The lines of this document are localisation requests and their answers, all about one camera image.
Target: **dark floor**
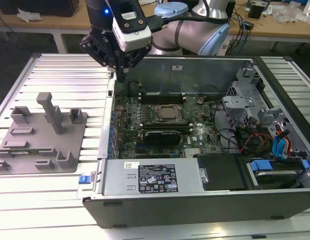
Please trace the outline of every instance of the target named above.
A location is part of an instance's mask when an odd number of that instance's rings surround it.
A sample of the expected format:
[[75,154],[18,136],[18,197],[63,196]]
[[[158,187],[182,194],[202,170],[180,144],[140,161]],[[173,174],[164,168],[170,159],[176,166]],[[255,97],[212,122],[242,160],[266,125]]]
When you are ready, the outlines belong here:
[[[15,80],[30,59],[32,53],[57,53],[55,42],[50,34],[19,33],[18,36],[25,42],[26,48],[14,35],[9,34],[9,41],[0,40],[0,104]],[[66,35],[66,44],[69,53],[82,53],[79,42],[80,35]],[[276,50],[270,51],[271,43],[262,41],[249,41],[241,51],[241,56],[291,56],[296,63],[310,76],[310,45],[301,48],[299,54],[295,50],[300,43],[280,42]]]

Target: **red wire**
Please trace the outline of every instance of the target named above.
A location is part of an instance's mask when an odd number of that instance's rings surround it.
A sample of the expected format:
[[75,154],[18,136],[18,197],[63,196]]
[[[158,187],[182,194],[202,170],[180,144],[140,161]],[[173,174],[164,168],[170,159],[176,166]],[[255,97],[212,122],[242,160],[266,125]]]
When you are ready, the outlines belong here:
[[286,138],[287,139],[287,141],[288,141],[288,148],[287,148],[287,155],[288,155],[288,157],[290,158],[291,157],[291,147],[292,147],[292,144],[291,144],[291,141],[288,139],[288,138]]
[[250,141],[250,139],[253,137],[253,136],[259,136],[259,135],[263,135],[263,136],[266,136],[268,137],[270,140],[273,140],[269,135],[265,134],[265,133],[254,133],[252,135],[249,136],[249,138],[246,140],[246,142],[244,143],[244,146],[246,146],[246,144]]

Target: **metal case frame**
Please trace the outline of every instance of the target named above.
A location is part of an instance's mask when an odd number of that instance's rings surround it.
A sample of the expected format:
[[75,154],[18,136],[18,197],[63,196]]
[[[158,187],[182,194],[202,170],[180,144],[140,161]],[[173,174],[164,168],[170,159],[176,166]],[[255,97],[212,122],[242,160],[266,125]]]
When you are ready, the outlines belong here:
[[[253,64],[310,151],[310,124],[260,57],[152,56],[148,59],[159,59],[168,64],[175,60],[198,61],[199,65],[202,60],[246,61]],[[310,208],[310,188],[106,196],[102,193],[107,161],[116,160],[100,156],[94,193],[82,201],[102,228],[284,219]]]

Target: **blue plastic clip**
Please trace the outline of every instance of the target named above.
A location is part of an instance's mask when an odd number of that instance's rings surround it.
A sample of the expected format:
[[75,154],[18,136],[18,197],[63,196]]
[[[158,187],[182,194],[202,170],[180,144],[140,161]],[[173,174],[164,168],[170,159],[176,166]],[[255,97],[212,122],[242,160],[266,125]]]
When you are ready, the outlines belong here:
[[309,164],[309,162],[306,159],[303,159],[301,161],[301,163],[303,164],[305,169],[309,169],[310,168],[310,164]]
[[286,159],[285,157],[283,157],[283,152],[284,152],[286,144],[287,143],[284,138],[280,139],[278,136],[274,137],[272,152],[273,152],[273,155],[279,158],[280,160]]
[[91,176],[79,176],[78,184],[91,184]]
[[250,163],[250,167],[253,170],[253,172],[256,171],[269,171],[273,170],[273,167],[269,160],[254,160]]

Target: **motherboard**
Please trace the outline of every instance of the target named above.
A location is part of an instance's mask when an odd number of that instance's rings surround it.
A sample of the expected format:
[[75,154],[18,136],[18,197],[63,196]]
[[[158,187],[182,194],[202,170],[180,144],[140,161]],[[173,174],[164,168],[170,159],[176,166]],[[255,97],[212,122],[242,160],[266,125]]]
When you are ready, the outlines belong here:
[[212,122],[215,103],[202,95],[177,100],[117,95],[114,110],[119,158],[192,158],[222,152]]

